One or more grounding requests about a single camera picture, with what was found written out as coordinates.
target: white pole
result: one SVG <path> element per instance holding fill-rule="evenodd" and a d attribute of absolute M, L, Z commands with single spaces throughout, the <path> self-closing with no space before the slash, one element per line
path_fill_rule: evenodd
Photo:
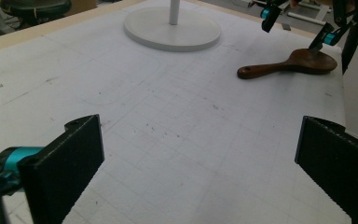
<path fill-rule="evenodd" d="M 179 3 L 180 3 L 180 0 L 171 0 L 170 25 L 177 25 L 178 24 Z"/>

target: white round base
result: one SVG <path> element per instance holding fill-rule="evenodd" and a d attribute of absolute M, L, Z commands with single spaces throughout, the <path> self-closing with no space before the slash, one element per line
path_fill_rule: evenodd
<path fill-rule="evenodd" d="M 180 9 L 177 25 L 170 25 L 169 18 L 168 7 L 143 8 L 126 17 L 124 29 L 132 40 L 167 51 L 207 49 L 219 41 L 220 26 L 208 17 Z"/>

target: wooden paddle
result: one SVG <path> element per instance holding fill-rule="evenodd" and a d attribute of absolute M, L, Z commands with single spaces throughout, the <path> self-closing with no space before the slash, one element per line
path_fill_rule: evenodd
<path fill-rule="evenodd" d="M 285 62 L 244 66 L 238 69 L 237 75 L 242 79 L 262 77 L 278 71 L 321 75 L 329 73 L 336 67 L 336 60 L 325 53 L 309 49 L 296 49 Z"/>

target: white table surface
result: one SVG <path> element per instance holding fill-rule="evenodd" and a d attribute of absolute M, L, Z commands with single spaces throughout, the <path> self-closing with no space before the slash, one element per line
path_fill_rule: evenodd
<path fill-rule="evenodd" d="M 45 146 L 100 114 L 105 162 L 64 223 L 351 223 L 294 162 L 303 116 L 344 122 L 339 49 L 326 76 L 253 80 L 238 68 L 286 60 L 311 39 L 183 1 L 222 28 L 206 50 L 130 40 L 123 20 L 149 0 L 0 49 L 0 152 Z M 32 223 L 23 193 L 12 223 Z"/>

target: paddle handle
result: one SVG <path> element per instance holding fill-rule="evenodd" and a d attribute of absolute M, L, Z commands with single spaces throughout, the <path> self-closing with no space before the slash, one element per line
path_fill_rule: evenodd
<path fill-rule="evenodd" d="M 282 70 L 288 70 L 290 66 L 291 64 L 288 61 L 283 63 L 249 65 L 238 69 L 237 75 L 241 79 L 251 79 L 262 77 Z"/>

